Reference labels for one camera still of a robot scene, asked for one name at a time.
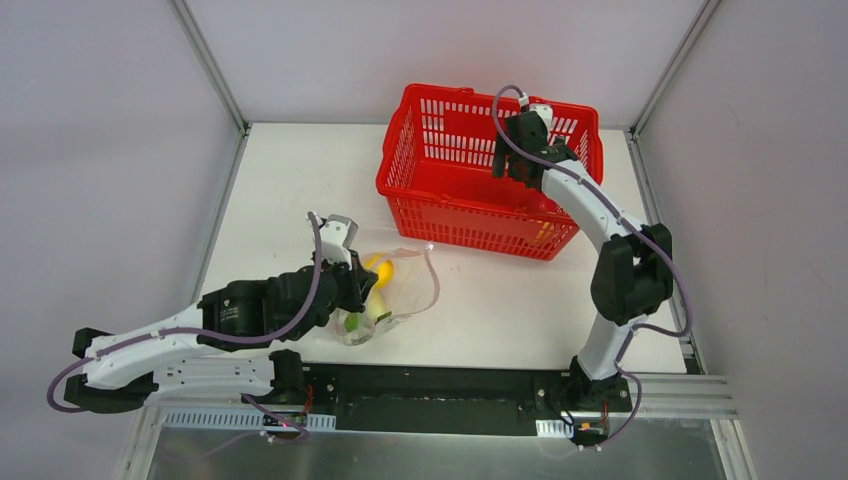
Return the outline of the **yellow orange fruit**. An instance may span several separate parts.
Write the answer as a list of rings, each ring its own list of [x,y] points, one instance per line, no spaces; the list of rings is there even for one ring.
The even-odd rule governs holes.
[[[382,289],[391,283],[395,274],[395,267],[386,254],[371,254],[364,260],[363,265],[367,270],[377,275],[374,289]]]

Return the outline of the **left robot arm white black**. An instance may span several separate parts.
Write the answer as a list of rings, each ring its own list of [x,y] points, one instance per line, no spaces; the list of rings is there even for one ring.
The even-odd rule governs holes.
[[[297,341],[339,310],[363,312],[378,280],[358,260],[323,260],[276,277],[232,281],[126,334],[81,328],[72,347],[77,362],[51,385],[64,387],[67,413],[134,411],[171,384],[187,386],[185,360]]]

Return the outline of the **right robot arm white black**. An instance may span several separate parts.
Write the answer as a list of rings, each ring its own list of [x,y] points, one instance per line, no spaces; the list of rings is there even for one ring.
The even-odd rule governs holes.
[[[597,315],[569,366],[565,398],[595,408],[620,379],[618,370],[632,330],[668,300],[673,278],[665,258],[671,233],[661,224],[639,225],[601,190],[563,139],[548,140],[548,115],[530,107],[496,121],[496,178],[509,177],[561,207],[595,247],[590,283]]]

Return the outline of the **clear pink zip top bag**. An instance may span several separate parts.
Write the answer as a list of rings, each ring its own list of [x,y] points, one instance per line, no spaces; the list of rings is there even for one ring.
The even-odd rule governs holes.
[[[435,244],[429,242],[418,249],[398,248],[375,252],[386,254],[395,267],[394,277],[388,286],[379,290],[372,289],[381,293],[392,312],[392,317],[381,322],[374,335],[344,334],[342,322],[346,315],[352,312],[339,309],[330,319],[335,339],[348,347],[359,346],[384,336],[392,329],[433,308],[441,293],[441,282],[432,262],[434,247]]]

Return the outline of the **green vegetable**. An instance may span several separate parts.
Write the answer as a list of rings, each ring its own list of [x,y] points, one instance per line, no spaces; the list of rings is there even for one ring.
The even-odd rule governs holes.
[[[342,322],[343,333],[374,335],[377,331],[377,326],[384,320],[390,319],[391,317],[391,311],[377,316],[370,315],[366,312],[348,313]]]

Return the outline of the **white daikon radish toy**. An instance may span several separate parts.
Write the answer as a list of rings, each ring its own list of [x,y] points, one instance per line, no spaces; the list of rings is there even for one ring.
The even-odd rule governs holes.
[[[387,307],[381,293],[377,290],[372,290],[365,302],[365,314],[373,323],[380,322],[383,318],[391,315],[391,310]]]

